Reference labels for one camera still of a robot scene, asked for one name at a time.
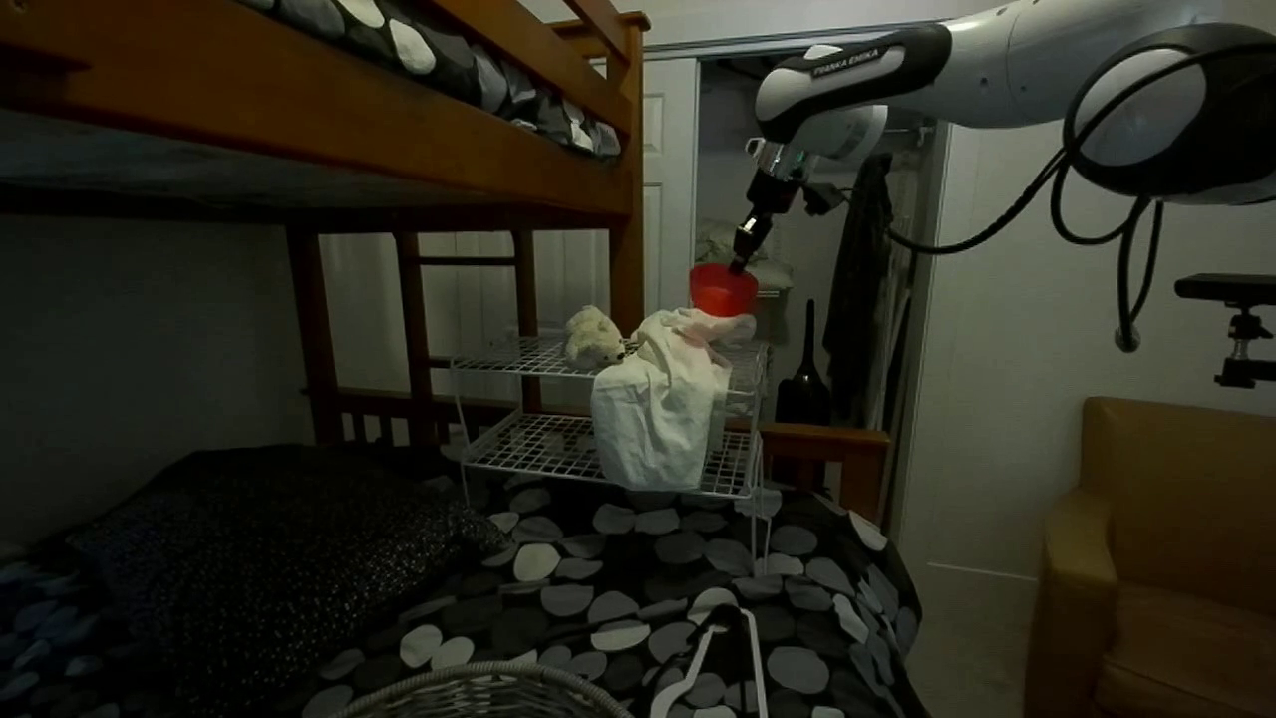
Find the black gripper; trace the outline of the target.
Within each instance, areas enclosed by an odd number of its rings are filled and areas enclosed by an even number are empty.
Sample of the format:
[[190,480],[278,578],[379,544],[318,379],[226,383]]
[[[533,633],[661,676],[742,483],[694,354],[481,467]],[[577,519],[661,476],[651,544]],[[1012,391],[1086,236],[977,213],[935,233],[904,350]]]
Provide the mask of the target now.
[[806,204],[810,217],[826,217],[846,200],[846,193],[832,185],[832,173],[846,173],[843,143],[776,143],[767,135],[751,135],[747,155],[754,161],[754,180],[747,189],[751,213],[735,228],[735,277],[747,272],[747,264],[774,233],[774,220],[786,217],[792,204]]

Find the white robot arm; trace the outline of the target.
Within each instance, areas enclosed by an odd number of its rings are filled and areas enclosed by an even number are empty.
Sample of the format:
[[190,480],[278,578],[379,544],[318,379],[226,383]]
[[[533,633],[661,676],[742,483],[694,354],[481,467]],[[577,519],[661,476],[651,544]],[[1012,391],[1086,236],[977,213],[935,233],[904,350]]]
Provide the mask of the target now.
[[1073,167],[1118,197],[1267,204],[1276,0],[1001,0],[815,44],[754,94],[735,266],[826,167],[855,173],[893,109],[966,128],[1060,119]]

